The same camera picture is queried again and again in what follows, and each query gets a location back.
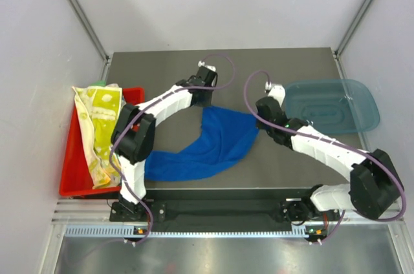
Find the blue towel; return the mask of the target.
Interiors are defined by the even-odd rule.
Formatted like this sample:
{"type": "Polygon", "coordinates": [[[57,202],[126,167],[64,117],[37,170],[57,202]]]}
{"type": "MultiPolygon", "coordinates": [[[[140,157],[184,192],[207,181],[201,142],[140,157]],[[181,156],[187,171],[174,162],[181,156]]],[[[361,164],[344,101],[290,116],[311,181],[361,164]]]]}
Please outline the blue towel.
{"type": "Polygon", "coordinates": [[[257,135],[252,114],[205,108],[200,136],[178,153],[153,151],[145,163],[145,179],[179,182],[213,177],[245,158],[257,135]]]}

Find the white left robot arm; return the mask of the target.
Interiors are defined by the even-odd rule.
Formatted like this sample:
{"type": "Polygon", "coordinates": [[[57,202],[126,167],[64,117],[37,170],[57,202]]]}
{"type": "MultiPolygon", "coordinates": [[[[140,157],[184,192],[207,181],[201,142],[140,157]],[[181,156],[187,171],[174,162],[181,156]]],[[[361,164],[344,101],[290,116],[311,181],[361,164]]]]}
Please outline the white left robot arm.
{"type": "Polygon", "coordinates": [[[209,107],[216,83],[215,67],[203,65],[201,61],[195,75],[176,82],[160,96],[122,107],[111,142],[123,175],[121,201],[125,203],[124,212],[131,219],[140,220],[147,211],[146,203],[140,199],[146,194],[144,167],[153,150],[156,127],[178,111],[192,106],[209,107]]]}

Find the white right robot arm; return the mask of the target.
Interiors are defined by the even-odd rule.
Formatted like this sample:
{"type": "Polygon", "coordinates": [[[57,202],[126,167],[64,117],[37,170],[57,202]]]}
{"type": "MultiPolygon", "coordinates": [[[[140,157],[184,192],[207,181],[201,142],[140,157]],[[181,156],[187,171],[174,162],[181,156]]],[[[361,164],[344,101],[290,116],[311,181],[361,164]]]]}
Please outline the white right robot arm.
{"type": "Polygon", "coordinates": [[[309,199],[302,203],[303,214],[315,220],[325,211],[353,210],[366,219],[380,220],[404,190],[388,153],[353,149],[306,121],[288,118],[281,108],[285,98],[282,85],[268,81],[265,92],[267,95],[256,101],[257,128],[277,144],[314,158],[347,180],[346,184],[312,188],[309,199]]]}

